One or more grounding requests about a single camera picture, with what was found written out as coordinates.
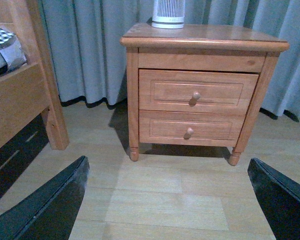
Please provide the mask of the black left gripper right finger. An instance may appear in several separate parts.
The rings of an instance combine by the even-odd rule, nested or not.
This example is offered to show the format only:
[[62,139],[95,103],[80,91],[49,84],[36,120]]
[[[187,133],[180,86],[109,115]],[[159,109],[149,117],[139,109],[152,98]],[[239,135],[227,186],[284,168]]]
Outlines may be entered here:
[[300,240],[300,184],[258,158],[248,176],[262,212],[277,240]]

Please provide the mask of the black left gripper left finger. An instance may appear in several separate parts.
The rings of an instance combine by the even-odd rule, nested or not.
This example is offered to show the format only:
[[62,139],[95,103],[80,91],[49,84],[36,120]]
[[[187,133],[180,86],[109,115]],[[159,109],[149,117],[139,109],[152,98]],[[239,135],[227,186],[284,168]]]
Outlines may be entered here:
[[88,181],[86,156],[0,215],[0,240],[69,239]]

